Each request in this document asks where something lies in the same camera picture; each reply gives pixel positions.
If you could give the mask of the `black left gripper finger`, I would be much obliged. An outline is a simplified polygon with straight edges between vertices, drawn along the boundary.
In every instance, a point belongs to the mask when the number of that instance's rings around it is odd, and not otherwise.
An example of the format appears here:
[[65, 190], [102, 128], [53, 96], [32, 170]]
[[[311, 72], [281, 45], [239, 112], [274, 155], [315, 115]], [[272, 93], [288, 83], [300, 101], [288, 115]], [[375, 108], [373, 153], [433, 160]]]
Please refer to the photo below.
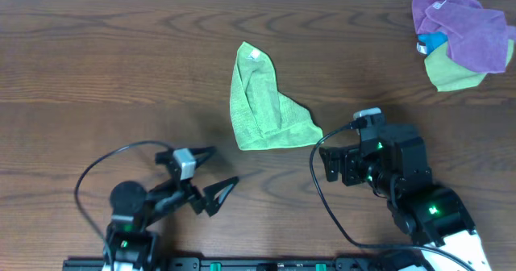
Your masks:
[[238, 183], [238, 177], [231, 177], [203, 189], [205, 194], [205, 211], [209, 216], [213, 216], [219, 212], [227, 196]]
[[192, 155], [195, 159], [195, 169], [202, 166], [207, 162], [217, 151], [215, 146], [209, 146], [205, 148], [193, 148]]

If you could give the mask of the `green microfiber cloth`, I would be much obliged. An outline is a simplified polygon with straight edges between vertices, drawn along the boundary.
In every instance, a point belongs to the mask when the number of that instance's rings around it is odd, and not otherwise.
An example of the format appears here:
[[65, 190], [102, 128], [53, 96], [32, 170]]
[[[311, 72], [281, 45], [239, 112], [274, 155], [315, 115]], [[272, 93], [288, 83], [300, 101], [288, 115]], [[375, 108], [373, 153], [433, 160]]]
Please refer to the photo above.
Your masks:
[[270, 57], [247, 42], [236, 53], [229, 109], [242, 151], [300, 148], [323, 137], [308, 109], [279, 91]]

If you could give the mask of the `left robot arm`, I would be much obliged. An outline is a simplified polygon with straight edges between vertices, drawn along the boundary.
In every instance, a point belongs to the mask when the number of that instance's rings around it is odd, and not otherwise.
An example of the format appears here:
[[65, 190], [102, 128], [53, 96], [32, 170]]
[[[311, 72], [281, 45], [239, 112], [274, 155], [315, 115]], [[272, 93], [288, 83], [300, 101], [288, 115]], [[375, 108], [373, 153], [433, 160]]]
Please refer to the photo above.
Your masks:
[[218, 213], [239, 179], [231, 177], [199, 190], [192, 184], [197, 168], [215, 153], [214, 147], [170, 148], [155, 155], [170, 178], [151, 190], [136, 181], [119, 183], [110, 193], [111, 222], [106, 229], [105, 268], [113, 270], [158, 270], [159, 235], [148, 227], [184, 205], [196, 214]]

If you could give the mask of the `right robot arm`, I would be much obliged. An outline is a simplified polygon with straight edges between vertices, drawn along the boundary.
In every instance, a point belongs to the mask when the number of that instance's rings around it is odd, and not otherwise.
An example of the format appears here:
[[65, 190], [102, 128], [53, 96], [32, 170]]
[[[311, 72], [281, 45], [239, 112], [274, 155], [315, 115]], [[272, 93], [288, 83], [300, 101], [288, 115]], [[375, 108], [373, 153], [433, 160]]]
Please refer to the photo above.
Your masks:
[[340, 128], [358, 133], [358, 144], [324, 147], [322, 137], [311, 155], [319, 155], [327, 181], [367, 185], [383, 198], [394, 224], [410, 237], [408, 244], [364, 244], [389, 255], [370, 270], [489, 270], [491, 268], [472, 216], [459, 195], [433, 179], [427, 149], [412, 124], [387, 123], [377, 108], [357, 112]]

